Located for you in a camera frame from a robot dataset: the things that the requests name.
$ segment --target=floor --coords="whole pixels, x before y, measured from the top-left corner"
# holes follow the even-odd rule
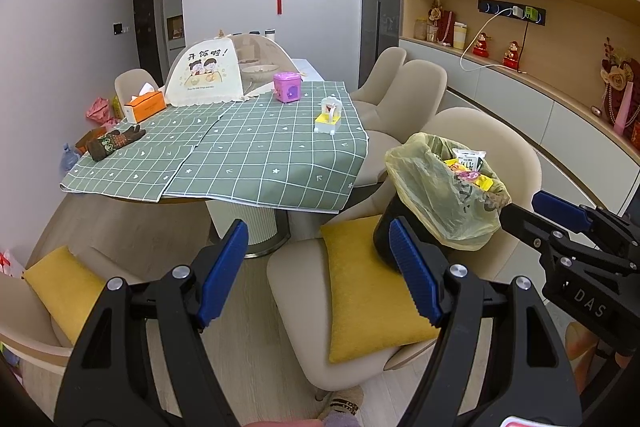
[[[316,235],[330,216],[290,215],[292,239]],[[38,243],[32,263],[59,245],[91,245],[144,279],[156,279],[178,263],[189,263],[205,246],[210,218],[202,202],[143,204],[90,194],[69,194]],[[209,360],[241,424],[258,420],[315,417],[322,404],[306,381],[271,297],[268,258],[245,261],[222,317],[202,334]],[[157,323],[148,325],[149,348],[159,398],[179,414],[168,380]],[[486,365],[490,322],[483,321],[476,363],[462,410],[479,394]],[[411,400],[428,355],[363,384],[365,402],[358,413],[364,427],[396,425]],[[62,377],[24,363],[24,384],[36,403],[53,415]]]

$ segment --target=large plastic water bottle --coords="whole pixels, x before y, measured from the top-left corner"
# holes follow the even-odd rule
[[[64,173],[69,172],[73,166],[78,163],[80,155],[76,152],[76,148],[71,149],[68,143],[65,143],[62,160],[60,160],[60,170]]]

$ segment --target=metal bolt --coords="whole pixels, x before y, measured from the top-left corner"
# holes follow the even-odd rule
[[[449,266],[449,271],[451,272],[453,277],[460,277],[460,279],[466,277],[466,274],[468,273],[466,266],[464,266],[463,264],[452,264],[451,266]]]
[[[174,276],[174,279],[186,279],[190,273],[191,268],[185,266],[184,264],[181,264],[180,266],[176,266],[172,270],[171,275]]]
[[[531,288],[531,281],[522,275],[516,279],[516,285],[521,290],[528,290]]]
[[[112,279],[109,279],[109,282],[107,283],[107,288],[110,289],[111,291],[115,291],[122,288],[123,284],[124,284],[124,281],[120,277],[113,277]]]

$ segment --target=green checkered tablecloth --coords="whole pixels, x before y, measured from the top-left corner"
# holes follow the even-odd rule
[[[335,136],[314,133],[321,100],[329,95],[344,106]],[[367,135],[336,82],[303,82],[300,101],[289,104],[265,93],[247,102],[169,107],[142,127],[142,140],[101,162],[85,155],[63,190],[337,212],[367,155]]]

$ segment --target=brown glove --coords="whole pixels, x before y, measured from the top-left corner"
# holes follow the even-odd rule
[[[129,127],[125,132],[111,131],[104,136],[100,136],[89,142],[86,146],[91,158],[95,162],[104,160],[108,155],[113,154],[118,149],[139,140],[145,136],[146,130],[140,130],[140,126]]]

